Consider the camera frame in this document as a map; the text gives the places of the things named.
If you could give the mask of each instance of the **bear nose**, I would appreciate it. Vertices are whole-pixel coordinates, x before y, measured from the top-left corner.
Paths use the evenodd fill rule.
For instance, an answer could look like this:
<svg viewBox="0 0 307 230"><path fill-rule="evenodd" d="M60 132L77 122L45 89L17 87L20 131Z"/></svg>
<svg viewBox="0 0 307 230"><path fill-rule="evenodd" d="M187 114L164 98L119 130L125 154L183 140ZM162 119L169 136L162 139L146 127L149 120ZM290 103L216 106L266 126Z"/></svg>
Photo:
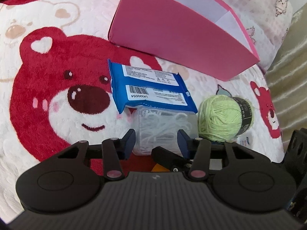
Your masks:
<svg viewBox="0 0 307 230"><path fill-rule="evenodd" d="M274 117L274 111L272 109L270 109L270 114L271 114L271 118Z"/></svg>
<svg viewBox="0 0 307 230"><path fill-rule="evenodd" d="M80 113L98 114L108 108L110 97L100 87L90 85L72 86L67 93L69 105Z"/></svg>
<svg viewBox="0 0 307 230"><path fill-rule="evenodd" d="M9 39L15 39L24 34L26 29L20 25L12 25L5 32L5 36Z"/></svg>

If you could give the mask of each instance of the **small red bear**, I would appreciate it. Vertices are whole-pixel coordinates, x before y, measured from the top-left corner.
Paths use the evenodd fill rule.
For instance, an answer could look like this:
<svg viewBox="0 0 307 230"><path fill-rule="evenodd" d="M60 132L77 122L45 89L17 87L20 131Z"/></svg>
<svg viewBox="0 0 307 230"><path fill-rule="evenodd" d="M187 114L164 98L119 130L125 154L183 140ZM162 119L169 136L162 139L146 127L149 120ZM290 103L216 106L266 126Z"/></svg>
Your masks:
<svg viewBox="0 0 307 230"><path fill-rule="evenodd" d="M259 103L261 117L267 126L272 138L280 137L280 129L277 121L277 116L275 113L275 108L272 103L271 95L269 90L265 87L258 87L253 81L250 83L251 88L256 95Z"/></svg>
<svg viewBox="0 0 307 230"><path fill-rule="evenodd" d="M113 102L108 59L130 65L137 58L161 70L154 56L94 36L67 37L56 27L27 35L20 44L20 56L10 119L21 144L39 161L79 140L99 144L106 138L123 137L130 128L129 112L119 115ZM150 171L153 166L150 157L133 154L122 162L125 172ZM101 171L101 164L93 169Z"/></svg>

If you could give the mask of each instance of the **clear plastic container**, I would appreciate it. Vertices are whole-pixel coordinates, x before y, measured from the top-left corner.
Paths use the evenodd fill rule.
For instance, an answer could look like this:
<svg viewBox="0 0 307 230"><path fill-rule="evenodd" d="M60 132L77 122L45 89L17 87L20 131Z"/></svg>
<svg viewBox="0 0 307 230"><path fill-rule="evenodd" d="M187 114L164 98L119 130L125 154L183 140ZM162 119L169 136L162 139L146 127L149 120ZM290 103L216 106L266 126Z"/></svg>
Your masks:
<svg viewBox="0 0 307 230"><path fill-rule="evenodd" d="M194 112L141 106L133 112L132 120L136 132L135 155L150 155L157 146L181 155L177 131L183 129L191 138L198 137Z"/></svg>

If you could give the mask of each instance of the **ribbed black surface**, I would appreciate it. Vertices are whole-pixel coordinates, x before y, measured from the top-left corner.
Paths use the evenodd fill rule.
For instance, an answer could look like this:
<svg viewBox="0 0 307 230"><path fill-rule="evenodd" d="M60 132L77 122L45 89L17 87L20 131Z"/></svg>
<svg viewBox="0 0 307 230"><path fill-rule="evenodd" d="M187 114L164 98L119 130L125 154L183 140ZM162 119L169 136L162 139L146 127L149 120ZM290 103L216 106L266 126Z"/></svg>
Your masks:
<svg viewBox="0 0 307 230"><path fill-rule="evenodd" d="M29 211L10 223L13 230L289 230L300 224L286 211L251 215L214 198L203 183L182 173L136 173L107 183L90 204L62 215Z"/></svg>

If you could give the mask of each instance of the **barcode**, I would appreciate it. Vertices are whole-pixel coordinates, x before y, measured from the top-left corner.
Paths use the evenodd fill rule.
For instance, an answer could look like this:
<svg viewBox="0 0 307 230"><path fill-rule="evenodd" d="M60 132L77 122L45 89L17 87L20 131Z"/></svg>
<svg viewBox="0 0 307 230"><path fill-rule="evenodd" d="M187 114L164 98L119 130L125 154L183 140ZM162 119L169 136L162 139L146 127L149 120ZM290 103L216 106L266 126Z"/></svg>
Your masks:
<svg viewBox="0 0 307 230"><path fill-rule="evenodd" d="M146 88L141 88L141 87L138 87L138 86L130 85L129 89L130 89L130 92L132 94L147 94L148 95Z"/></svg>

